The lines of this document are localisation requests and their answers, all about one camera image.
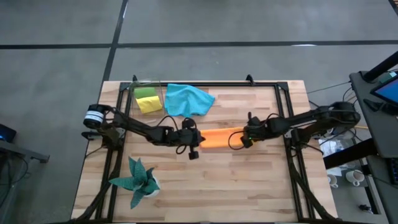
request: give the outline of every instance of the white label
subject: white label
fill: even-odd
[[[85,119],[93,119],[93,120],[99,121],[99,122],[101,122],[101,123],[102,123],[102,121],[103,121],[102,118],[100,118],[100,117],[98,117],[98,116],[93,116],[93,115],[86,115],[86,116],[85,116]]]
[[[87,111],[86,115],[94,115],[99,116],[100,118],[104,118],[104,114],[97,111]]]

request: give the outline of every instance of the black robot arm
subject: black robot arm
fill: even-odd
[[[306,144],[313,136],[322,136],[329,129],[343,133],[353,128],[361,119],[354,105],[348,102],[336,102],[330,106],[320,106],[315,110],[298,114],[289,118],[277,117],[260,121],[249,113],[248,125],[244,127],[241,137],[244,147],[252,146],[253,142],[277,138],[290,132],[291,145],[299,147]]]
[[[106,119],[106,115],[112,113],[112,119]],[[113,147],[120,145],[121,131],[131,131],[144,136],[147,141],[156,146],[169,147],[190,147],[189,158],[199,158],[198,152],[194,151],[194,147],[198,147],[199,143],[204,141],[196,128],[194,120],[186,118],[182,122],[181,129],[174,129],[170,126],[149,126],[136,119],[126,116],[116,108],[108,105],[94,104],[88,107],[87,114],[83,121],[87,128],[95,129],[99,132],[105,144],[112,144]]]

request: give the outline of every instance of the green plant leaf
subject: green plant leaf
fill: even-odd
[[[152,175],[152,171],[154,170],[155,168],[150,168],[149,170],[147,170],[147,178],[148,178],[148,180],[149,179],[153,179],[154,178],[154,176]]]
[[[109,180],[111,184],[114,184],[118,187],[122,187],[126,190],[134,190],[134,178],[133,177],[118,177],[112,180]]]
[[[143,190],[136,190],[134,192],[134,195],[132,196],[131,203],[130,203],[130,209],[135,208],[141,199],[144,197],[146,193]]]
[[[134,175],[134,168],[136,166],[136,161],[134,159],[132,159],[131,157],[129,157],[129,167],[130,167],[130,173],[131,175]]]
[[[143,185],[148,181],[145,167],[142,165],[141,159],[138,159],[134,168],[134,182],[135,186]]]
[[[160,190],[154,179],[149,179],[147,185],[144,186],[142,189],[146,194],[151,194],[155,190]]]

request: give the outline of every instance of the blue cloth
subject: blue cloth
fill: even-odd
[[[169,115],[206,115],[215,100],[214,96],[190,85],[168,84],[165,108]]]

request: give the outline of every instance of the cup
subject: cup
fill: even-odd
[[[357,187],[365,179],[365,175],[360,170],[353,170],[346,173],[346,179]]]
[[[330,185],[330,187],[338,188],[338,185],[337,185],[337,178],[336,178],[335,175],[333,175],[333,174],[328,174],[328,179],[329,179],[329,185]]]

